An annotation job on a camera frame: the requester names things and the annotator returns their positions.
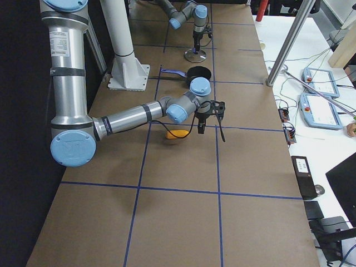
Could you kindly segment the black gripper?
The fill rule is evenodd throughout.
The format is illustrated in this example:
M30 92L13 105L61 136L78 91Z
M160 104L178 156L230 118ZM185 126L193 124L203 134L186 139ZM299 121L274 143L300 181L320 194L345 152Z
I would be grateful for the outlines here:
M193 39L194 39L194 53L199 53L200 51L200 40L203 37L202 32L193 32Z
M196 118L198 119L198 122L199 122L198 126L197 126L198 134L205 133L205 122L210 116L211 116L210 111L206 111L206 112L196 111Z

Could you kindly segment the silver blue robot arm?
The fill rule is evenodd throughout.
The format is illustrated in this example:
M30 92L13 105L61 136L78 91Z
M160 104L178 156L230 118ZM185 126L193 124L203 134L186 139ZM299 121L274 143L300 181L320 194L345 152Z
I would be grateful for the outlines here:
M178 11L170 1L156 1L158 6L165 12L169 18L169 24L173 29L179 29L189 19L194 19L192 36L194 39L193 48L185 52L185 58L188 56L200 56L203 61L206 58L205 52L201 49L200 40L204 34L209 34L207 25L207 7L197 4L194 1L187 1L184 8Z
M40 1L42 21L47 25L55 95L56 114L51 121L53 158L61 165L78 167L88 163L102 138L132 130L158 118L182 123L188 117L199 121L204 132L213 114L209 79L188 75L188 90L179 98L164 97L113 115L88 115L83 35L89 31L87 1ZM136 58L123 1L102 1L101 8L115 53L109 87L114 90L143 91L150 66Z

